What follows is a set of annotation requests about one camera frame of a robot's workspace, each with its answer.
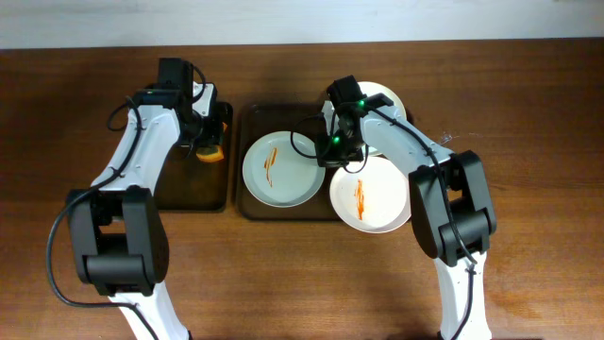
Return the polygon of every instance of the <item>orange sauce smear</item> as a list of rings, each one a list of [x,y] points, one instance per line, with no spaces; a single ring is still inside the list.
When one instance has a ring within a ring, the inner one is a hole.
[[[355,197],[357,198],[357,211],[359,213],[359,219],[362,221],[362,213],[365,211],[365,194],[362,191],[362,180],[358,179],[357,190],[355,190]]]
[[[271,152],[268,153],[268,156],[266,157],[266,161],[264,161],[264,169],[266,169],[266,181],[268,181],[268,184],[271,186],[271,188],[273,187],[273,181],[271,180],[271,166],[273,166],[275,164],[275,159],[277,158],[277,148],[273,147],[271,149]]]

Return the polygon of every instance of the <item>wooden table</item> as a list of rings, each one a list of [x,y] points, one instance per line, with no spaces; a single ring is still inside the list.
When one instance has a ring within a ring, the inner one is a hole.
[[[61,304],[43,253],[67,192],[89,185],[119,142],[105,129],[109,112],[154,80],[164,56],[198,64],[236,112],[316,102],[349,74],[393,89],[428,137],[450,136],[448,147],[484,162],[498,217],[485,273],[494,336],[602,339],[604,40],[2,51],[0,338],[133,338],[118,311]],[[394,340],[439,329],[436,271],[409,225],[372,235],[250,222],[232,195],[224,213],[162,220],[168,289],[195,339]],[[66,225],[55,254],[68,296],[104,300],[77,279]]]

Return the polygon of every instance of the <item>black cable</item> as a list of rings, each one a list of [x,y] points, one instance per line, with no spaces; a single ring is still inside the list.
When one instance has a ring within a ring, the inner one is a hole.
[[[357,170],[357,171],[350,171],[348,170],[348,168],[345,166],[344,167],[344,171],[347,172],[348,174],[358,174],[360,171],[362,171],[362,169],[365,168],[365,165],[367,165],[367,160],[369,160],[369,145],[365,144],[365,160],[362,163],[362,167],[361,169]]]
[[[109,178],[101,181],[100,183],[93,185],[87,191],[78,195],[71,202],[67,203],[65,208],[63,208],[63,210],[59,212],[59,215],[55,219],[55,223],[53,224],[53,227],[50,229],[50,234],[48,235],[48,242],[46,243],[46,274],[48,275],[48,281],[50,282],[50,286],[53,290],[53,293],[55,293],[55,295],[57,296],[57,298],[59,298],[59,300],[61,300],[63,303],[67,304],[68,306],[80,307],[80,308],[115,308],[115,307],[128,308],[141,320],[141,322],[147,328],[149,333],[151,333],[151,336],[153,337],[153,339],[159,340],[158,336],[153,331],[153,328],[151,328],[151,325],[149,325],[149,323],[144,319],[143,314],[141,314],[141,312],[138,310],[136,304],[126,303],[126,302],[90,303],[90,302],[76,302],[76,301],[70,300],[61,293],[61,291],[59,290],[59,287],[57,286],[57,282],[55,281],[55,276],[53,275],[53,266],[52,266],[53,243],[55,241],[55,235],[57,234],[57,229],[59,228],[59,224],[62,221],[62,219],[65,217],[67,212],[70,211],[76,204],[80,203],[86,197],[95,193],[97,190],[99,190],[103,186],[105,186],[105,185],[113,182],[115,179],[119,178],[120,175],[122,174],[122,172],[124,171],[124,169],[126,169],[128,163],[130,162],[130,159],[134,155],[134,151],[136,150],[136,147],[139,143],[139,139],[141,138],[141,131],[143,130],[143,123],[142,123],[142,119],[141,119],[141,114],[139,113],[139,109],[136,107],[136,104],[134,104],[134,102],[132,101],[132,99],[130,97],[126,98],[126,106],[129,106],[131,109],[134,110],[134,114],[136,115],[136,118],[137,118],[136,134],[134,135],[134,141],[132,142],[132,146],[128,150],[128,152],[126,154],[126,158],[124,159],[124,161],[122,162],[120,167],[117,169],[113,169],[113,174]]]
[[[331,133],[329,133],[329,136],[331,136],[331,134],[333,133],[333,125],[334,125],[334,122],[335,122],[334,117],[335,117],[335,114],[333,115],[333,117],[331,117]],[[320,114],[317,114],[317,115],[313,115],[313,116],[310,116],[310,117],[305,117],[305,118],[303,118],[302,120],[300,120],[300,121],[298,121],[297,123],[295,123],[294,128],[292,128],[292,131],[291,131],[291,133],[290,133],[290,144],[291,144],[291,145],[292,145],[292,147],[294,148],[294,151],[295,151],[295,152],[297,152],[297,154],[298,154],[298,155],[300,155],[300,156],[302,156],[302,157],[304,157],[304,158],[308,158],[308,159],[310,159],[310,160],[316,160],[316,159],[318,159],[318,158],[323,158],[323,157],[325,157],[325,155],[326,155],[326,154],[329,152],[329,150],[331,149],[331,144],[328,144],[328,145],[327,145],[327,148],[325,149],[325,151],[323,151],[323,153],[321,154],[321,156],[312,156],[312,155],[307,155],[307,154],[305,154],[304,152],[300,151],[300,150],[297,148],[297,146],[295,146],[295,143],[294,143],[294,133],[295,133],[295,131],[297,130],[297,127],[298,127],[300,124],[302,124],[302,123],[304,123],[304,122],[306,122],[306,121],[308,121],[308,120],[313,120],[313,119],[316,119],[316,120],[321,120],[321,119],[323,119],[323,116],[322,116],[322,115],[320,115]]]
[[[451,340],[456,340],[458,336],[460,336],[463,327],[468,322],[470,318],[470,313],[472,313],[472,300],[474,299],[474,276],[476,275],[476,271],[474,271],[474,264],[470,264],[470,268],[466,269],[468,272],[468,305],[466,307],[465,316],[461,321],[460,326],[457,328],[457,331],[451,337]]]
[[[111,122],[113,121],[113,118],[115,117],[115,115],[127,106],[128,106],[128,104],[124,103],[124,104],[120,105],[119,107],[117,107],[115,110],[113,110],[113,112],[109,115],[109,118],[107,119],[107,128],[109,130],[116,132],[116,131],[124,131],[126,129],[127,122],[124,124],[123,127],[118,127],[118,128],[112,127]]]
[[[187,152],[187,156],[185,156],[185,158],[183,158],[182,161],[188,159],[189,156],[191,156],[193,154],[193,149],[195,149],[195,144],[191,143],[191,146],[189,146],[189,151]]]
[[[206,76],[204,76],[204,74],[201,72],[201,70],[199,70],[199,68],[197,66],[195,66],[193,64],[191,64],[191,66],[193,67],[195,72],[201,78],[201,92],[193,97],[193,103],[196,103],[197,100],[199,100],[199,98],[201,98],[201,96],[204,95],[204,92],[206,91]]]
[[[338,110],[341,110],[342,107],[346,107],[346,106],[354,106],[357,105],[357,103],[354,102],[345,102],[340,104],[340,106],[338,106],[338,108],[336,108],[333,111],[333,115],[331,116],[331,124],[329,126],[329,134],[328,137],[333,137],[333,129],[335,128],[335,124],[336,124],[336,114],[338,112]],[[295,123],[294,128],[292,128],[292,133],[290,133],[290,143],[292,144],[292,147],[294,148],[294,151],[298,153],[298,155],[304,157],[304,158],[308,158],[311,160],[316,160],[316,159],[322,159],[325,157],[325,155],[329,152],[329,150],[331,149],[331,144],[327,145],[327,148],[325,149],[325,151],[323,151],[323,153],[321,154],[321,156],[311,156],[311,155],[307,155],[305,153],[303,153],[302,151],[300,151],[294,144],[294,133],[296,131],[296,128],[303,122],[306,122],[307,120],[311,120],[311,119],[324,119],[324,115],[323,114],[316,114],[313,116],[309,116],[309,117],[305,117],[302,120],[300,120],[299,122]]]

